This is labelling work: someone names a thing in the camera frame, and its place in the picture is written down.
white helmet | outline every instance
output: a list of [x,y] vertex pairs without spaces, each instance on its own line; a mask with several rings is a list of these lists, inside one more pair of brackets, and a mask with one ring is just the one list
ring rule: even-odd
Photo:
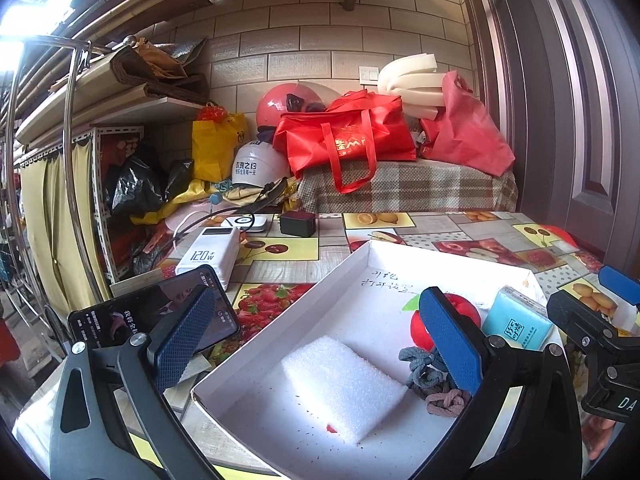
[[274,150],[268,142],[254,140],[238,150],[234,161],[232,182],[264,187],[270,182],[290,175],[287,157]]

checkered cloth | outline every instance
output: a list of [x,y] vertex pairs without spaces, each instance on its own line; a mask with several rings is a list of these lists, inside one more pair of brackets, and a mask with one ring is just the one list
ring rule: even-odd
[[[366,176],[367,163],[341,161],[344,183]],[[335,190],[329,166],[304,171],[300,209],[318,213],[385,211],[515,211],[518,188],[511,171],[500,178],[434,160],[379,162],[372,181],[359,190]]]

red tote bag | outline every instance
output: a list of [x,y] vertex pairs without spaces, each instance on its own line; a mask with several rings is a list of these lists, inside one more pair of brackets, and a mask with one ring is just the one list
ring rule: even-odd
[[428,142],[420,156],[468,166],[492,176],[502,176],[515,156],[487,113],[458,72],[442,79],[445,109],[434,121],[421,119]]
[[[273,137],[273,147],[287,155],[297,178],[305,168],[331,165],[335,188],[350,193],[373,178],[379,160],[415,160],[402,102],[367,90],[348,92],[325,112],[283,114]],[[365,159],[366,177],[343,184],[341,159]]]

smartphone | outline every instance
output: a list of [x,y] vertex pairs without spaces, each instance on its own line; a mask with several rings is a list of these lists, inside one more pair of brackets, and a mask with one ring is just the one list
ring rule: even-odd
[[214,291],[214,316],[195,353],[212,347],[240,330],[234,312],[214,270],[202,265],[89,308],[69,314],[67,321],[74,341],[91,348],[119,346],[137,332],[150,333],[168,313],[174,312],[197,285]]

curtain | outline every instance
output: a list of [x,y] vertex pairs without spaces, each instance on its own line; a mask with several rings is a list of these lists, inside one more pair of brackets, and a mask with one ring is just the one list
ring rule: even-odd
[[[92,226],[90,143],[75,145],[73,162],[82,236],[98,287],[103,297],[109,298]],[[62,154],[24,168],[22,190],[29,244],[53,309],[66,320],[71,311],[100,303],[102,298],[92,293],[76,245],[66,203]]]

